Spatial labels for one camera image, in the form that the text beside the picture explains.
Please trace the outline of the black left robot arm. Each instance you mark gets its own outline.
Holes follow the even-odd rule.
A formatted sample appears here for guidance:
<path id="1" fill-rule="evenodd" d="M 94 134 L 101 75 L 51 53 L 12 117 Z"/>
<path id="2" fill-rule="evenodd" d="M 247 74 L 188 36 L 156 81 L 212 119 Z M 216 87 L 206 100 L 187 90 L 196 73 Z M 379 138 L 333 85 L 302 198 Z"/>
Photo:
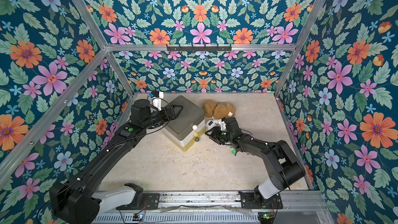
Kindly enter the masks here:
<path id="1" fill-rule="evenodd" d="M 144 207 L 143 188 L 127 183 L 117 190 L 96 192 L 104 177 L 137 144 L 149 129 L 167 125 L 178 118 L 182 105 L 157 108 L 149 100 L 137 100 L 131 106 L 129 120 L 123 124 L 105 148 L 67 183 L 50 188 L 53 215 L 68 224 L 90 224 L 108 210 L 124 205 Z"/>

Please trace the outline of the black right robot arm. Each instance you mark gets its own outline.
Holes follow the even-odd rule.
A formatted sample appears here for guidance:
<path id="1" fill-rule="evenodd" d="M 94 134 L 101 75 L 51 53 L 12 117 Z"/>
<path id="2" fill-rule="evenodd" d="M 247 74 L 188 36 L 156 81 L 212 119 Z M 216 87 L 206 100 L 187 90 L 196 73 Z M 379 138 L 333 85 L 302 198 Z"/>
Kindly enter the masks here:
<path id="1" fill-rule="evenodd" d="M 304 166 L 284 140 L 266 142 L 253 137 L 239 127 L 236 118 L 224 118 L 216 124 L 211 120 L 205 135 L 222 146 L 231 146 L 236 152 L 252 154 L 263 160 L 268 179 L 255 188 L 257 200 L 268 200 L 306 175 Z"/>

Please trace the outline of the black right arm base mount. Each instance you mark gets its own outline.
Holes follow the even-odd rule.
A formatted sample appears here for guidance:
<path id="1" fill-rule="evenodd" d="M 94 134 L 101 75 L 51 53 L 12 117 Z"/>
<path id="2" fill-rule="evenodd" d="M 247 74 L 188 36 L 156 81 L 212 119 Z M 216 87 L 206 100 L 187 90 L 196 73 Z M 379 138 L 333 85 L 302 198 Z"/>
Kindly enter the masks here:
<path id="1" fill-rule="evenodd" d="M 241 207 L 244 209 L 282 209 L 283 203 L 280 194 L 275 194 L 269 199 L 264 198 L 258 188 L 254 191 L 239 191 Z"/>

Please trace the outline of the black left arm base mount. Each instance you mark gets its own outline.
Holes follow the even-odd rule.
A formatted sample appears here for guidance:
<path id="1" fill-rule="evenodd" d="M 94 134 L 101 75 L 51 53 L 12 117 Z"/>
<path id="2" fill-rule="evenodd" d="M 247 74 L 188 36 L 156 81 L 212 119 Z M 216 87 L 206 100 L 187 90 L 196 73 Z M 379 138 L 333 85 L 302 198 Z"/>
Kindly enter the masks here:
<path id="1" fill-rule="evenodd" d="M 154 210 L 158 208 L 160 202 L 159 193 L 150 193 L 143 190 L 142 187 L 133 184 L 126 183 L 124 188 L 127 190 L 134 191 L 134 198 L 127 204 L 117 207 L 117 210 Z"/>

